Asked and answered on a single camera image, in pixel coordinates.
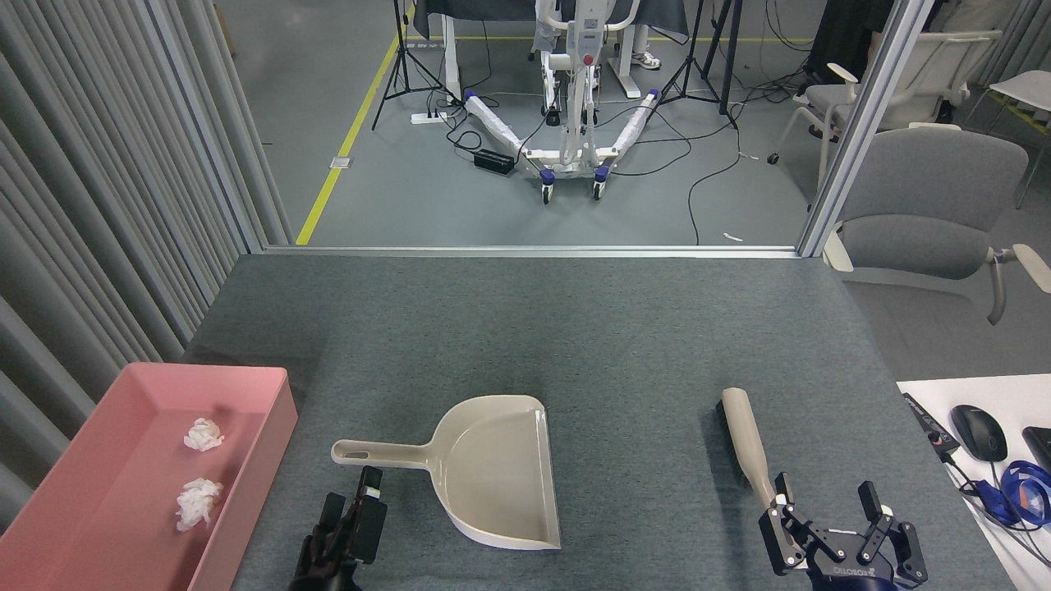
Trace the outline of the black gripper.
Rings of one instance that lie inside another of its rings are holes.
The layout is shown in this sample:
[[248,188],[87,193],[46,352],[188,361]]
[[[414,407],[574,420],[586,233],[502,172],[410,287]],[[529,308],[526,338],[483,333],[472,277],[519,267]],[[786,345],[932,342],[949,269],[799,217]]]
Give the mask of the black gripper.
[[[812,590],[897,590],[897,584],[913,589],[929,580],[916,527],[909,521],[897,519],[893,512],[879,501],[874,483],[864,480],[857,494],[870,527],[863,534],[857,554],[847,553],[845,561],[836,562],[822,549],[806,553],[815,544],[808,542],[810,531],[792,515],[791,486],[786,472],[774,478],[774,497],[759,519],[760,532],[775,575],[788,575],[792,570],[810,572]],[[897,567],[879,553],[882,543],[890,541],[897,553]]]
[[360,590],[353,580],[357,562],[372,564],[378,554],[388,505],[380,501],[383,471],[365,466],[351,508],[342,517],[346,498],[327,494],[320,523],[304,539],[297,573],[288,590]]

